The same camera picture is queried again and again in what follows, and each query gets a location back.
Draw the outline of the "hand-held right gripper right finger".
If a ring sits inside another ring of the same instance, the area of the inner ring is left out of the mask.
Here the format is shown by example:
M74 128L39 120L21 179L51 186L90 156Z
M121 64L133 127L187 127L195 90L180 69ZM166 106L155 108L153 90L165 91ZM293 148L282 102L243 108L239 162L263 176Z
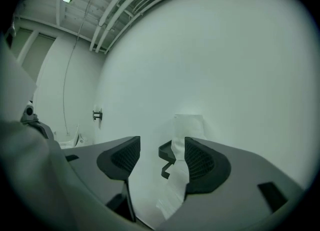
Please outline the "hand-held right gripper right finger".
M304 193L258 154L194 137L184 142L189 182L160 231L271 231Z

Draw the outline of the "white toilet with round lid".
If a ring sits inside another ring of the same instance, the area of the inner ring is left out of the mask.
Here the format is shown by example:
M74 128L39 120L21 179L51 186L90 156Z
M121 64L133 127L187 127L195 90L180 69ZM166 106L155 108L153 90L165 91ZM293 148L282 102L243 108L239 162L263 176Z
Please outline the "white toilet with round lid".
M76 147L84 147L87 145L88 145L88 139L82 136L82 134L80 133L79 125L77 125L76 127L76 132L73 139L65 142L59 142L59 146L61 149L72 149Z

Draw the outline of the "white ceiling pipes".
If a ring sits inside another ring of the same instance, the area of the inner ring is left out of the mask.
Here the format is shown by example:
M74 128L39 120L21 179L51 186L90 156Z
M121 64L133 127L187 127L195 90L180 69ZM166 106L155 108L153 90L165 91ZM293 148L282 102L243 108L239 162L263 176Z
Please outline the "white ceiling pipes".
M108 49L122 30L148 4L156 0L111 0L98 20L93 33L90 51L98 52L102 48Z

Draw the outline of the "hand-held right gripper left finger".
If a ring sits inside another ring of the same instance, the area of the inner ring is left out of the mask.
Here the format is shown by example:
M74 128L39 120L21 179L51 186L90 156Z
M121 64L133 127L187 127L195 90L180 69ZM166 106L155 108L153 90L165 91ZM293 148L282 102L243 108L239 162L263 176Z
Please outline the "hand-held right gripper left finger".
M140 136L64 149L63 152L78 178L103 205L133 223L137 221L129 177L140 158Z

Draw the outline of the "dark framed window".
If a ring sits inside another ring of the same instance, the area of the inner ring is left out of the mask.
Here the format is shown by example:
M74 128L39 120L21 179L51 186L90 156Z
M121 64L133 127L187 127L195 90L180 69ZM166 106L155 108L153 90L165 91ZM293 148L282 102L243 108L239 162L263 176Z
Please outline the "dark framed window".
M32 41L26 52L22 53L24 58L21 66L36 82L45 57L55 38L42 33L38 33L37 36L33 36L33 34L35 34L34 31L20 28L12 40L11 50L18 59L26 43Z

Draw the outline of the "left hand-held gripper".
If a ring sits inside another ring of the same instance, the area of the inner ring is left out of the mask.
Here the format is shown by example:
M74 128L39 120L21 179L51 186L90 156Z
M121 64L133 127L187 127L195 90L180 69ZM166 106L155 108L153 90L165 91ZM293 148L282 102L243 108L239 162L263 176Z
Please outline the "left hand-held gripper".
M24 112L22 114L22 117L20 119L20 122L22 124L28 124L30 127L36 129L38 132L42 134L42 136L45 139L48 139L48 140L54 139L54 134L51 128L48 125L39 121L37 114L35 114L34 112L34 106L32 101L29 101L27 103L24 109Z

